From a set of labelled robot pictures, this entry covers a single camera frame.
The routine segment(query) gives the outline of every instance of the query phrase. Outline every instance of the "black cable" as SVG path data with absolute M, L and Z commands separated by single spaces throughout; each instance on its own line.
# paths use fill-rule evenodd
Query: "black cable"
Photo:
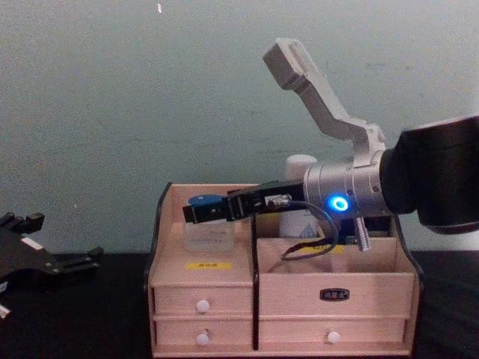
M 288 248 L 282 255 L 281 255 L 281 260 L 284 261 L 290 261 L 290 260 L 306 260 L 308 258 L 313 258 L 313 257 L 318 257 L 322 256 L 323 254 L 326 254 L 336 246 L 336 244 L 339 241 L 339 230 L 332 218 L 326 213 L 323 209 L 321 209 L 318 206 L 315 206 L 314 204 L 304 202 L 301 200 L 289 200 L 288 204 L 292 204 L 295 206 L 304 206 L 307 209 L 309 209 L 309 212 L 318 220 L 326 219 L 329 223 L 329 226 L 331 227 L 333 237 L 332 239 L 320 239 L 319 241 L 313 241 L 313 242 L 303 242 L 299 243 L 297 245 L 294 245 L 293 247 Z M 301 248 L 306 248 L 306 247 L 316 247 L 318 245 L 327 245 L 330 244 L 330 246 L 327 247 L 324 251 L 312 253 L 312 254 L 303 254 L 301 256 L 294 256 L 294 257 L 287 257 L 288 254 L 296 252 L 300 250 Z

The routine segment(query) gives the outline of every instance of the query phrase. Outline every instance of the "drawer knob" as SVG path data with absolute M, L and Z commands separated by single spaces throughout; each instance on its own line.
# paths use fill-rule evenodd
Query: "drawer knob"
M 210 344 L 210 337 L 208 337 L 208 332 L 204 331 L 196 337 L 196 342 L 200 346 L 207 346 Z
M 196 304 L 196 310 L 199 312 L 199 313 L 206 313 L 208 310 L 210 310 L 210 303 L 208 303 L 208 301 L 199 301 L 197 304 Z
M 330 331 L 328 333 L 328 341 L 332 344 L 339 343 L 341 341 L 341 334 L 337 331 Z

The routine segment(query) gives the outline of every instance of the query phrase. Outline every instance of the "black table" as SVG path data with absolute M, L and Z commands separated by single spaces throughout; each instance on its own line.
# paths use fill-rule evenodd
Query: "black table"
M 415 358 L 479 358 L 479 252 L 414 256 L 426 277 Z M 146 260 L 107 254 L 92 281 L 3 295 L 12 312 L 0 322 L 0 358 L 151 358 Z

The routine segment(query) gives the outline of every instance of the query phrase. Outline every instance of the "wooden compartment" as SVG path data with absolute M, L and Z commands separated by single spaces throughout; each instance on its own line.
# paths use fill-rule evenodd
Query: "wooden compartment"
M 350 245 L 279 262 L 294 240 L 276 238 L 277 215 L 258 217 L 256 230 L 250 220 L 235 222 L 230 252 L 185 249 L 187 199 L 247 186 L 171 185 L 160 199 L 145 272 L 153 356 L 411 355 L 421 284 L 396 218 L 369 252 Z M 331 288 L 350 297 L 321 301 L 321 289 Z M 210 307 L 199 313 L 203 300 Z M 210 343 L 200 346 L 196 336 L 205 330 Z M 338 343 L 328 341 L 332 331 Z

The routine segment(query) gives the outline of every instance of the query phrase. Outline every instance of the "teal wall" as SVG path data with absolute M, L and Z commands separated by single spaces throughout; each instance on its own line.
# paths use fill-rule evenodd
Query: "teal wall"
M 479 109 L 479 3 L 0 1 L 0 210 L 51 251 L 146 251 L 168 181 L 263 182 L 321 134 L 261 56 L 295 37 L 347 111 L 401 131 Z M 403 216 L 413 249 L 479 249 Z

